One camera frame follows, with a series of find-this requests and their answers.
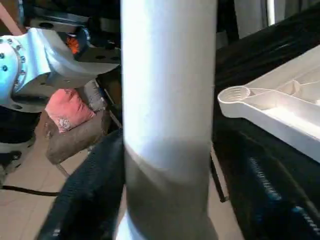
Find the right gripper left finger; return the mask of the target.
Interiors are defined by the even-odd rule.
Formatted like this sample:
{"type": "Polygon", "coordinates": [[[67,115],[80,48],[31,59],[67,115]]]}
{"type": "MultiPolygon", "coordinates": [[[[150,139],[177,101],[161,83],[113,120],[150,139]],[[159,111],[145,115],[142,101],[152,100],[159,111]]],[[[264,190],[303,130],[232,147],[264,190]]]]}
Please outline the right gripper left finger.
{"type": "Polygon", "coordinates": [[[111,240],[125,185],[123,132],[98,142],[67,178],[36,239],[111,240]]]}

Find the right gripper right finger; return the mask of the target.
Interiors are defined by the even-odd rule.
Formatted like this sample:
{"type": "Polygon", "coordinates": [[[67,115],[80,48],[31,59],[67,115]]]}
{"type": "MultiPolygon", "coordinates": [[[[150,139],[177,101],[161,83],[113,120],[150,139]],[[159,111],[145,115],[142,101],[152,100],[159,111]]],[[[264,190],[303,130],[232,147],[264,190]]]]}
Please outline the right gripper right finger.
{"type": "Polygon", "coordinates": [[[220,163],[246,240],[320,238],[318,163],[260,150],[221,150],[220,163]]]}

